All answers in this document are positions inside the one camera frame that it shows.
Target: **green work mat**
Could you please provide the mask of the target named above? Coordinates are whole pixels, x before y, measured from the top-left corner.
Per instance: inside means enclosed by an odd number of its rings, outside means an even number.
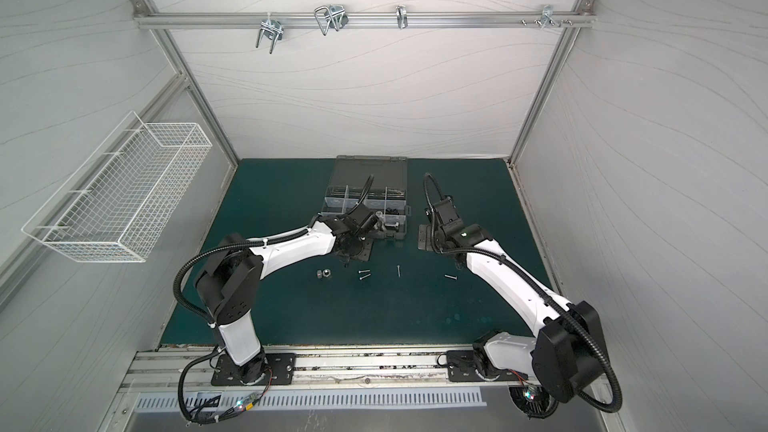
[[[245,238],[263,237],[309,223],[322,207],[332,168],[333,159],[243,160],[203,250],[233,232]],[[485,227],[507,254],[550,286],[503,160],[412,158],[408,160],[412,216],[406,239],[377,240],[368,262],[351,262],[349,267],[335,255],[325,255],[270,274],[251,311],[262,343],[469,343],[494,329],[531,335],[517,312],[480,277],[466,268],[457,270],[447,257],[418,250],[418,225],[427,224],[425,172],[454,197],[466,224]],[[193,283],[200,267],[195,267],[184,288],[184,295],[198,305],[202,303]],[[330,278],[317,278],[317,270],[323,268],[331,269]],[[370,269],[371,276],[359,280],[361,269]],[[161,342],[212,344],[214,337],[204,320],[176,307]]]

